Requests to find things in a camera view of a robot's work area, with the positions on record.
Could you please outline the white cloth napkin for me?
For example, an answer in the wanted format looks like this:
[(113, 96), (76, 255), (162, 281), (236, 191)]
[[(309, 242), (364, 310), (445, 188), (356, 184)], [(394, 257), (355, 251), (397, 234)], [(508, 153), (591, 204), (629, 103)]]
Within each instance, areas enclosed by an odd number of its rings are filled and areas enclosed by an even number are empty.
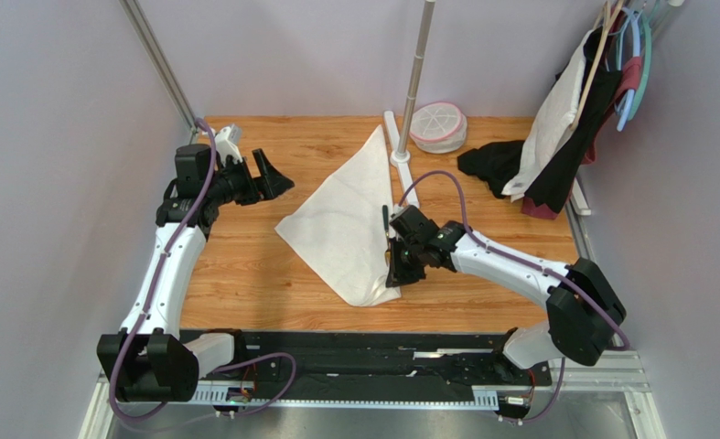
[(391, 205), (390, 164), (379, 125), (275, 231), (348, 305), (376, 306), (402, 296), (386, 285), (382, 209)]

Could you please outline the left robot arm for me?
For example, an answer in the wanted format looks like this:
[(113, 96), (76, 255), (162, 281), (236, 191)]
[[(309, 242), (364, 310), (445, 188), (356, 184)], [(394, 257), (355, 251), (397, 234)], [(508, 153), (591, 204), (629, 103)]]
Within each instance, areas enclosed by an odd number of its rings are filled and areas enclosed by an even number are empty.
[(213, 329), (184, 342), (180, 319), (188, 285), (220, 207), (268, 201), (295, 183), (253, 150), (247, 159), (222, 155), (208, 145), (179, 147), (176, 176), (156, 210), (155, 245), (144, 284), (115, 334), (104, 334), (97, 357), (118, 402), (188, 402), (198, 383), (228, 367), (240, 353), (240, 332)]

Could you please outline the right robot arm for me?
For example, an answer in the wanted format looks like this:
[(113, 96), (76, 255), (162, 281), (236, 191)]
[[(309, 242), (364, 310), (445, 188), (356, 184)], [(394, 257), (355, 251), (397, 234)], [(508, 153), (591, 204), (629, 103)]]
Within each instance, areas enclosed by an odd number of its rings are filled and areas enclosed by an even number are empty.
[(398, 209), (384, 227), (390, 234), (387, 286), (415, 284), (426, 268), (443, 268), (500, 285), (545, 311), (545, 320), (510, 330), (500, 345), (500, 354), (519, 369), (560, 358), (594, 366), (626, 318), (606, 276), (589, 259), (534, 257), (458, 221), (439, 226), (415, 206)]

